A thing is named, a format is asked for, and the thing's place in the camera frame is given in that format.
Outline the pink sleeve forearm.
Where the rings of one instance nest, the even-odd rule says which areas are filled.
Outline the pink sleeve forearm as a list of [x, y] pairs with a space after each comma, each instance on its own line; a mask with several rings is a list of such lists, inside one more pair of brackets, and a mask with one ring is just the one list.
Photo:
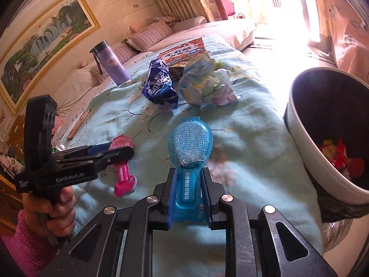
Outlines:
[[1, 236], [1, 275], [38, 276], [59, 250], [59, 246], [51, 245], [30, 229], [22, 210], [14, 235]]

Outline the left hand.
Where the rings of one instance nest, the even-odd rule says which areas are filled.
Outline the left hand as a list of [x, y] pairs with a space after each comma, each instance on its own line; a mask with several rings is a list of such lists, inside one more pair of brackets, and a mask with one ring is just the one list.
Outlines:
[[74, 206], [76, 197], [72, 186], [62, 188], [58, 203], [39, 198], [32, 193], [23, 194], [24, 217], [28, 227], [38, 236], [46, 238], [69, 236], [76, 225]]

